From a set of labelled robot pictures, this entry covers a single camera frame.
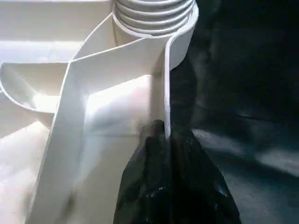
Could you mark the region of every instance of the black fabric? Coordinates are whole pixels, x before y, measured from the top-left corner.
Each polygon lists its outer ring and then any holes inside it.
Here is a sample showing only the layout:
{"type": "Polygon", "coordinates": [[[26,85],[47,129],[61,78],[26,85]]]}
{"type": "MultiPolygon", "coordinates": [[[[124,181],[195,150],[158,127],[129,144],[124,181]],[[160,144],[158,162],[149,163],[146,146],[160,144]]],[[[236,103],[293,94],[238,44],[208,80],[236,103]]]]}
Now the black fabric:
{"type": "Polygon", "coordinates": [[[299,220],[298,1],[197,0],[171,71],[172,126],[192,128],[244,224],[299,220]]]}

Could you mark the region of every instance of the plastic compartment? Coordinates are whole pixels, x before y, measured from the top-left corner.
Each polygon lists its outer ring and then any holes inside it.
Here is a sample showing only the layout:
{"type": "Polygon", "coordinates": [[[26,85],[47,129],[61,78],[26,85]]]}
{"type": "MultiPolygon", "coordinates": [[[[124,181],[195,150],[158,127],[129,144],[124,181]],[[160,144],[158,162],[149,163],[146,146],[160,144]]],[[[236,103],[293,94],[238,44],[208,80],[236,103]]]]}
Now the plastic compartment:
{"type": "Polygon", "coordinates": [[[20,108],[51,127],[68,63],[3,63],[0,86],[20,108]]]}
{"type": "MultiPolygon", "coordinates": [[[[33,120],[35,139],[46,144],[36,148],[42,161],[37,157],[38,162],[24,162],[24,167],[35,164],[31,187],[15,188],[15,195],[22,195],[19,199],[4,197],[3,204],[14,202],[3,207],[2,213],[10,214],[6,223],[112,222],[120,176],[139,141],[140,128],[164,119],[170,134],[169,71],[184,59],[197,17],[195,5],[188,23],[177,32],[152,37],[128,30],[112,12],[68,62],[2,64],[6,100],[33,120]],[[42,98],[58,101],[51,104],[42,98]],[[43,121],[45,114],[50,132],[36,120],[43,121]]],[[[29,150],[30,143],[24,144],[18,135],[10,142],[17,142],[21,163],[21,149],[29,150]]]]}
{"type": "Polygon", "coordinates": [[[0,60],[71,60],[112,10],[111,0],[0,0],[0,60]]]}

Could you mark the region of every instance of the white plastic tray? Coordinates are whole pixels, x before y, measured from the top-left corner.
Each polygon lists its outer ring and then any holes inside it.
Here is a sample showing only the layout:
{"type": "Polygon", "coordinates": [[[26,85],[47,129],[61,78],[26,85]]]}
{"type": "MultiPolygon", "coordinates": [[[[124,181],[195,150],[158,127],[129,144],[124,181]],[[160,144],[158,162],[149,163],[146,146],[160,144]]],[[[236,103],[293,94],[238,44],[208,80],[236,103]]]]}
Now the white plastic tray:
{"type": "Polygon", "coordinates": [[[0,1],[13,25],[0,25],[1,223],[112,223],[140,128],[163,119],[170,134],[169,72],[198,8],[153,37],[125,28],[111,6],[0,1]]]}

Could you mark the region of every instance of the dark background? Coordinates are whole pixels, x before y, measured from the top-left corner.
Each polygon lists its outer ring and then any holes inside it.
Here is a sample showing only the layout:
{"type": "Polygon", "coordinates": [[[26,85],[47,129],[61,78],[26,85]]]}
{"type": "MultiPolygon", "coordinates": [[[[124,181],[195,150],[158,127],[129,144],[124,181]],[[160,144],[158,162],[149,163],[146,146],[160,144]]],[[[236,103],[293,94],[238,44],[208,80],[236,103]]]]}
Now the dark background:
{"type": "Polygon", "coordinates": [[[193,130],[244,224],[298,223],[299,1],[197,4],[187,56],[171,72],[171,123],[193,130]]]}

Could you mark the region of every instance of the white plastic part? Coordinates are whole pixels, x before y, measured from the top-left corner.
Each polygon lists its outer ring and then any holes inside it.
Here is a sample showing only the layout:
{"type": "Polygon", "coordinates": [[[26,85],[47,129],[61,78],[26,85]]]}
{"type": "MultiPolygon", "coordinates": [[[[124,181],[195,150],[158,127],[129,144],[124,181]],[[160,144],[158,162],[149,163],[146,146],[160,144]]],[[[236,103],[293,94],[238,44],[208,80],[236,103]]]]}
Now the white plastic part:
{"type": "Polygon", "coordinates": [[[68,63],[3,63],[0,87],[20,108],[51,127],[68,63]]]}
{"type": "Polygon", "coordinates": [[[123,25],[138,33],[164,35],[183,27],[194,0],[117,0],[115,14],[123,25]]]}
{"type": "Polygon", "coordinates": [[[0,61],[69,61],[112,0],[0,0],[0,61]]]}
{"type": "MultiPolygon", "coordinates": [[[[30,118],[49,115],[51,124],[38,177],[34,172],[30,179],[32,186],[37,178],[28,194],[33,197],[22,213],[21,201],[11,198],[14,206],[7,211],[18,218],[12,222],[7,216],[5,223],[18,224],[26,217],[27,224],[112,223],[121,174],[138,144],[140,128],[163,119],[169,136],[169,72],[186,55],[197,5],[185,25],[159,36],[128,29],[114,12],[94,26],[65,63],[2,64],[0,84],[6,100],[30,118]],[[46,100],[36,103],[37,92],[58,96],[57,106],[47,108],[46,100]]],[[[16,194],[25,192],[15,188],[16,194]]]]}

